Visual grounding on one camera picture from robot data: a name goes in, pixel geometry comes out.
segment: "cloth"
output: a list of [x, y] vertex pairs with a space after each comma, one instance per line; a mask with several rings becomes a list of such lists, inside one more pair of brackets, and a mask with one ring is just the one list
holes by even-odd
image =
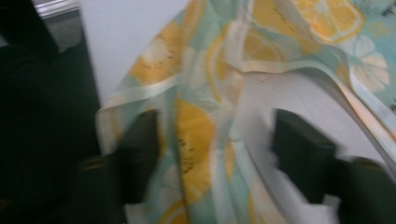
[[191, 0], [97, 114], [102, 150], [109, 153], [139, 113], [161, 112], [161, 157], [145, 202], [130, 208], [133, 221], [287, 220], [233, 124], [247, 72], [322, 70], [396, 161], [394, 5], [390, 0]]

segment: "black object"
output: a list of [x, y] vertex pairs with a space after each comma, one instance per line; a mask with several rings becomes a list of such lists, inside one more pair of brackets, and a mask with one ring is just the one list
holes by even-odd
[[92, 157], [78, 167], [64, 224], [121, 224], [119, 175], [111, 157]]
[[58, 46], [31, 0], [0, 0], [0, 35], [8, 44], [25, 46], [43, 61], [58, 55]]
[[78, 163], [100, 153], [84, 43], [52, 65], [25, 47], [0, 48], [0, 223], [38, 223], [55, 213]]
[[151, 110], [137, 117], [113, 154], [78, 167], [65, 223], [123, 223], [121, 206], [143, 201], [158, 155], [157, 112]]
[[123, 203], [141, 203], [159, 155], [157, 111], [141, 114], [126, 131], [114, 153]]
[[279, 168], [310, 203], [322, 203], [325, 194], [341, 199], [342, 224], [396, 223], [396, 186], [381, 166], [355, 158], [334, 157], [336, 145], [298, 115], [276, 112], [273, 151]]

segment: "lemon slice pattern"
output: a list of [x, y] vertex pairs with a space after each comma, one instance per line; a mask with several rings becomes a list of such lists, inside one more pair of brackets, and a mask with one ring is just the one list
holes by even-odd
[[204, 0], [190, 1], [184, 10], [183, 16], [183, 29], [185, 30], [183, 42], [188, 45], [192, 35], [195, 33], [199, 20], [201, 19], [204, 9]]
[[285, 58], [274, 41], [253, 29], [247, 32], [245, 53], [247, 60], [283, 62]]
[[233, 151], [233, 145], [231, 145], [230, 141], [227, 143], [226, 148], [224, 149], [224, 165], [225, 172], [227, 178], [230, 180], [233, 176], [233, 166], [235, 163], [235, 152]]
[[317, 42], [304, 38], [303, 33], [310, 33], [308, 27], [303, 28], [297, 22], [288, 20], [285, 12], [277, 6], [276, 0], [254, 1], [250, 19], [252, 23], [251, 29], [266, 30], [273, 33], [271, 37], [264, 34], [255, 34], [253, 35], [255, 38], [263, 38], [265, 42], [271, 41], [282, 47], [283, 43], [278, 43], [277, 40], [288, 36], [297, 41], [298, 45], [296, 47], [303, 54], [311, 54], [320, 50], [320, 45]]
[[293, 0], [320, 39], [338, 43], [359, 33], [364, 16], [349, 0]]
[[176, 113], [181, 179], [187, 203], [194, 203], [211, 185], [208, 154], [215, 125], [204, 110], [181, 99]]
[[169, 23], [146, 47], [129, 74], [143, 85], [160, 82], [180, 70], [183, 30]]

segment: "yellow citrus print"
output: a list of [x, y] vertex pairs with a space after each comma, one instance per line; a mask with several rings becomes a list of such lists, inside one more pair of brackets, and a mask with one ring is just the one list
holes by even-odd
[[266, 224], [264, 219], [262, 219], [262, 216], [260, 214], [257, 214], [257, 211], [254, 206], [253, 202], [253, 196], [249, 194], [248, 199], [247, 199], [247, 214], [248, 214], [248, 219], [250, 221], [250, 224]]
[[312, 32], [321, 40], [338, 43], [360, 32], [364, 17], [349, 0], [293, 0]]
[[390, 84], [387, 61], [369, 37], [357, 35], [340, 46], [349, 56], [350, 71], [369, 91], [382, 91]]
[[195, 34], [199, 20], [202, 18], [202, 14], [204, 13], [205, 3], [206, 0], [190, 1], [184, 10], [183, 29], [185, 31], [185, 44], [187, 44], [190, 41], [191, 36]]
[[187, 203], [194, 203], [211, 185], [209, 148], [215, 125], [204, 110], [189, 102], [177, 99], [176, 110], [181, 179]]
[[374, 36], [374, 38], [387, 38], [390, 35], [390, 30], [385, 27], [382, 21], [371, 22], [368, 26], [368, 31]]
[[274, 1], [276, 0], [254, 1], [252, 9], [253, 22], [267, 30], [282, 35], [300, 36], [295, 25], [283, 16]]
[[252, 15], [253, 24], [259, 28], [264, 28], [273, 33], [296, 38], [302, 53], [310, 54], [317, 52], [320, 49], [320, 45], [318, 43], [304, 38], [298, 32], [298, 27], [283, 15], [276, 6], [275, 0], [255, 1]]
[[233, 164], [235, 160], [235, 154], [233, 152], [233, 145], [229, 141], [226, 148], [224, 149], [224, 162], [225, 162], [225, 172], [227, 179], [231, 179], [233, 175]]
[[183, 30], [169, 23], [146, 47], [129, 74], [143, 85], [160, 82], [180, 69]]
[[220, 32], [210, 45], [205, 56], [205, 72], [209, 81], [210, 89], [215, 99], [220, 103], [219, 81], [227, 77], [229, 65], [224, 61], [224, 40], [228, 34], [229, 25]]
[[253, 29], [248, 30], [245, 41], [245, 53], [248, 61], [284, 61], [284, 56], [276, 44]]
[[159, 224], [186, 224], [189, 223], [182, 200], [172, 204], [161, 216]]
[[120, 141], [121, 137], [122, 137], [122, 130], [120, 127], [120, 122], [118, 119], [118, 115], [117, 115], [117, 109], [116, 108], [112, 108], [110, 110], [110, 116], [111, 116], [111, 124], [113, 125], [113, 133], [116, 136], [116, 140]]

